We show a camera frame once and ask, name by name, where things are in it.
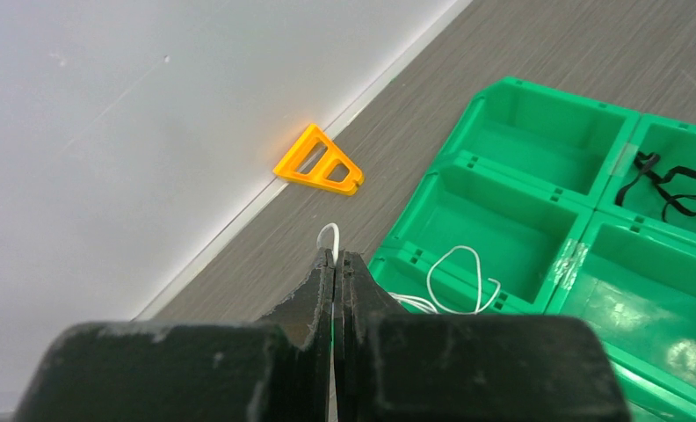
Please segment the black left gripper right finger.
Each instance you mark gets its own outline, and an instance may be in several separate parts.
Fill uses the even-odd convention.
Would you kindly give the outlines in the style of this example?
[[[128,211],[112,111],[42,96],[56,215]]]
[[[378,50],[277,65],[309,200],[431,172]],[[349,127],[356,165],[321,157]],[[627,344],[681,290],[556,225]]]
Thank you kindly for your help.
[[[628,421],[604,347],[571,316],[413,314],[341,251],[334,370],[341,421]]]

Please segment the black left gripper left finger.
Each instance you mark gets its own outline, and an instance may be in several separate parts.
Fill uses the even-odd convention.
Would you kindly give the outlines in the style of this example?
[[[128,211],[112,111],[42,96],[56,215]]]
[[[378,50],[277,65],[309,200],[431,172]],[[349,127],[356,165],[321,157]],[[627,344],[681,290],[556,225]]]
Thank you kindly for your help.
[[[324,421],[335,261],[253,322],[93,322],[47,349],[16,421]]]

